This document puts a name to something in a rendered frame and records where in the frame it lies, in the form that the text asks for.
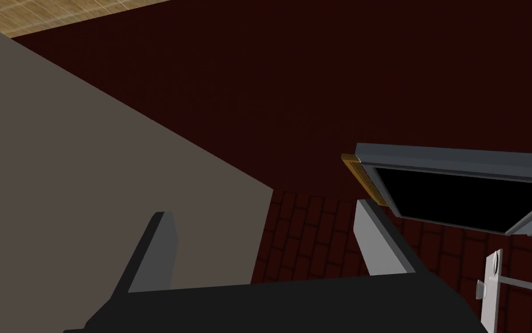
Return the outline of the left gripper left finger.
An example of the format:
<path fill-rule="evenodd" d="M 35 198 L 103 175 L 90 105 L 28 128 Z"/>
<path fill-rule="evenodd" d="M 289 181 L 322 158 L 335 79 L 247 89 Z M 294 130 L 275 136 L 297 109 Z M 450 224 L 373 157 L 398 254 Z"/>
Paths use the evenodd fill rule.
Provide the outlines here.
<path fill-rule="evenodd" d="M 147 224 L 113 295 L 170 289 L 178 236 L 172 212 L 156 212 Z"/>

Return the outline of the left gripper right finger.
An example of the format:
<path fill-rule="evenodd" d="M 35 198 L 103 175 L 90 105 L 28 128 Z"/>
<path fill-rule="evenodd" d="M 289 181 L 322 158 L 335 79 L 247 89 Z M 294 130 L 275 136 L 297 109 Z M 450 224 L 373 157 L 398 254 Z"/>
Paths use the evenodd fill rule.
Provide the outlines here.
<path fill-rule="evenodd" d="M 374 201 L 358 200 L 354 235 L 369 275 L 416 272 L 416 253 Z"/>

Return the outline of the grey framed black window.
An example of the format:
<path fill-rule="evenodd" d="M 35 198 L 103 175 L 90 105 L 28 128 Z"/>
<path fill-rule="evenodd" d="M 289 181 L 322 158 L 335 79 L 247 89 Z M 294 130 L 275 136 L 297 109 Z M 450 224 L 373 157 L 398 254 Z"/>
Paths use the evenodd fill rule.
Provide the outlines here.
<path fill-rule="evenodd" d="M 341 158 L 396 217 L 532 237 L 532 153 L 360 143 Z"/>

